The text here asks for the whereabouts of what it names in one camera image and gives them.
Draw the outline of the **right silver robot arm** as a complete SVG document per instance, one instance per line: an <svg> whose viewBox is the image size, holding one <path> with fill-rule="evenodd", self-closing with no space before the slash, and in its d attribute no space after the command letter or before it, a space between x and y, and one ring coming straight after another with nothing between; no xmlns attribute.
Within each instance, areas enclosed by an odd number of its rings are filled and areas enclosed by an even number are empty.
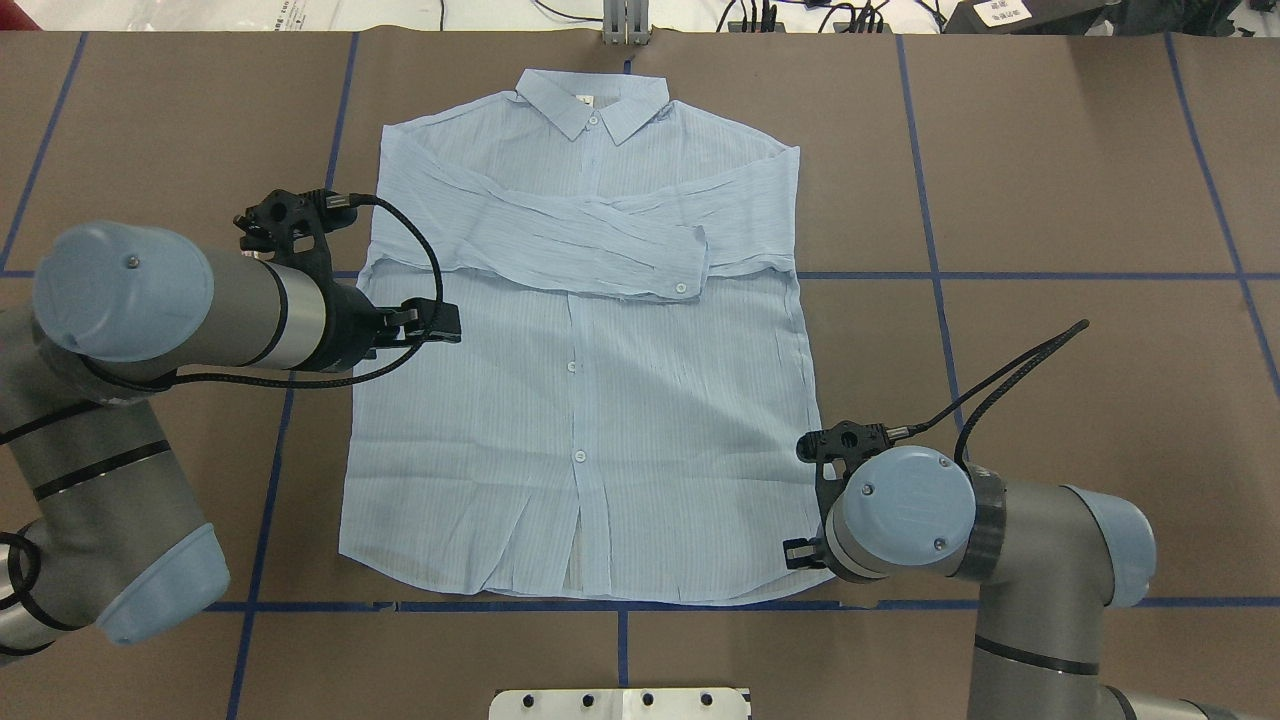
<svg viewBox="0 0 1280 720"><path fill-rule="evenodd" d="M920 446L849 448L810 433L820 524L791 569L872 583L905 571L979 589L969 719L1239 719L1234 708L1101 680L1107 609L1140 602L1158 551L1146 515L1075 486L1007 480Z"/></svg>

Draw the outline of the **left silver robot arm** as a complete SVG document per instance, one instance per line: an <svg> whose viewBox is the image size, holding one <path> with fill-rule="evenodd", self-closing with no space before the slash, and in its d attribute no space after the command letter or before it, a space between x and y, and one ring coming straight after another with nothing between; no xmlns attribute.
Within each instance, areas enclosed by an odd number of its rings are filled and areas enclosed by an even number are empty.
<svg viewBox="0 0 1280 720"><path fill-rule="evenodd" d="M157 227L60 234L3 311L3 445L40 515L3 534L3 664L96 626L115 644L216 603L230 573L151 406L186 366L342 373L461 340L442 296L379 307L328 265L201 249Z"/></svg>

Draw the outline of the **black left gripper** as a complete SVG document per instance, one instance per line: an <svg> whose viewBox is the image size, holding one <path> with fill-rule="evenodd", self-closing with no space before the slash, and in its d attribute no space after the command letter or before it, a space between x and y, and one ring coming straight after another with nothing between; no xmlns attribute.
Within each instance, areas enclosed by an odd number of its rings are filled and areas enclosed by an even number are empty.
<svg viewBox="0 0 1280 720"><path fill-rule="evenodd" d="M347 284L324 284L325 327L317 343L317 370L339 373L352 369L384 347L425 343L458 345L462 341L460 309L431 299L408 299L390 310L374 306L360 290Z"/></svg>

